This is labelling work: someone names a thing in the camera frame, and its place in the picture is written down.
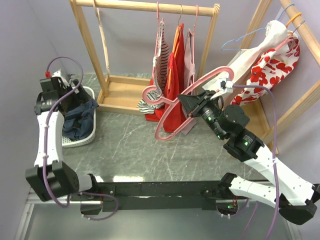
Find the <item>pink plastic hanger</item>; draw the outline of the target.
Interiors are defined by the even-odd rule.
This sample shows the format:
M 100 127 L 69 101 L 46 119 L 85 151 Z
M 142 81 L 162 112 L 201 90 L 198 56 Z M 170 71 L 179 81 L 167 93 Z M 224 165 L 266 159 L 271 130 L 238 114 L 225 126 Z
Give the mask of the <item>pink plastic hanger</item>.
M 194 89 L 199 87 L 202 83 L 207 81 L 208 79 L 214 77 L 217 74 L 222 72 L 228 73 L 228 77 L 219 78 L 213 85 L 211 85 L 210 90 L 206 90 L 202 94 L 199 95 L 191 95 Z M 201 114 L 202 109 L 205 107 L 207 103 L 211 100 L 222 99 L 223 96 L 230 95 L 233 92 L 233 82 L 234 79 L 234 71 L 228 66 L 220 66 L 206 75 L 202 76 L 198 81 L 187 87 L 177 98 L 174 100 L 170 100 L 164 96 L 160 96 L 157 100 L 148 99 L 147 94 L 151 91 L 156 90 L 155 85 L 150 85 L 146 87 L 142 92 L 142 99 L 150 104 L 157 105 L 160 103 L 168 104 L 169 107 L 165 110 L 163 116 L 158 122 L 156 127 L 154 137 L 158 141 L 167 141 L 173 138 L 176 134 L 181 132 L 195 117 Z M 170 135 L 166 137 L 160 137 L 160 130 L 163 126 L 164 121 L 167 119 L 169 114 L 174 110 L 174 108 L 181 104 L 184 111 L 186 112 L 188 118 Z

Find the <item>navy blue printed top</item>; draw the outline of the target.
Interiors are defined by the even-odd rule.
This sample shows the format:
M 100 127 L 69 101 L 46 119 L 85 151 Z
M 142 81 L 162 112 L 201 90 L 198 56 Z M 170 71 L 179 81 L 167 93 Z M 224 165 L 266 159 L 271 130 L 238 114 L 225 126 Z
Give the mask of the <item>navy blue printed top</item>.
M 91 98 L 86 103 L 69 111 L 64 115 L 62 136 L 72 141 L 87 138 L 94 128 L 94 112 L 98 107 L 95 99 Z

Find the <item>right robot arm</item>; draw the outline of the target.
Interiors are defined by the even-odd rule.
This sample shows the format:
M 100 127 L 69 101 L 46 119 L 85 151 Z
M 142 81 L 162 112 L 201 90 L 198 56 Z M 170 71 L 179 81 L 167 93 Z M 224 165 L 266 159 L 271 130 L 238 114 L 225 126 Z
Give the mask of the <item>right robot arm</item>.
M 246 129 L 250 119 L 238 105 L 220 108 L 219 97 L 212 93 L 199 95 L 180 94 L 178 99 L 191 117 L 202 117 L 220 140 L 226 140 L 224 149 L 234 158 L 255 169 L 272 186 L 245 180 L 236 174 L 226 173 L 218 184 L 224 199 L 246 197 L 269 205 L 289 222 L 303 225 L 312 219 L 320 199 L 319 184 L 312 184 L 299 177 L 278 158 L 254 133 Z

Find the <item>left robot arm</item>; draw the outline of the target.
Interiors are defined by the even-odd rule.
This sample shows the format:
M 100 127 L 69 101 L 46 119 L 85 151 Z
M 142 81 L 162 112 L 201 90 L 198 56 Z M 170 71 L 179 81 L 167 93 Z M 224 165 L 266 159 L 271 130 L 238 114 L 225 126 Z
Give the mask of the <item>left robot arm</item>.
M 61 76 L 40 80 L 34 112 L 39 126 L 34 166 L 25 179 L 43 202 L 82 192 L 88 201 L 100 195 L 93 174 L 80 175 L 64 162 L 63 139 L 82 141 L 95 132 L 97 102 L 77 79 L 72 87 Z

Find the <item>red white striped top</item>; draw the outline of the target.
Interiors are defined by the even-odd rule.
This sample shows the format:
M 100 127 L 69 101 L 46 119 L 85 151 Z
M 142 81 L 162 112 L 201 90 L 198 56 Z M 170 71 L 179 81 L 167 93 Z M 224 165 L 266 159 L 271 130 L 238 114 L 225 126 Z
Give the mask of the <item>red white striped top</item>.
M 152 82 L 151 85 L 156 86 L 155 90 L 149 91 L 146 96 L 148 100 L 156 101 L 164 96 L 168 61 L 170 55 L 170 46 L 165 40 L 165 23 L 162 19 L 158 24 L 157 39 L 155 45 L 155 54 L 152 60 Z

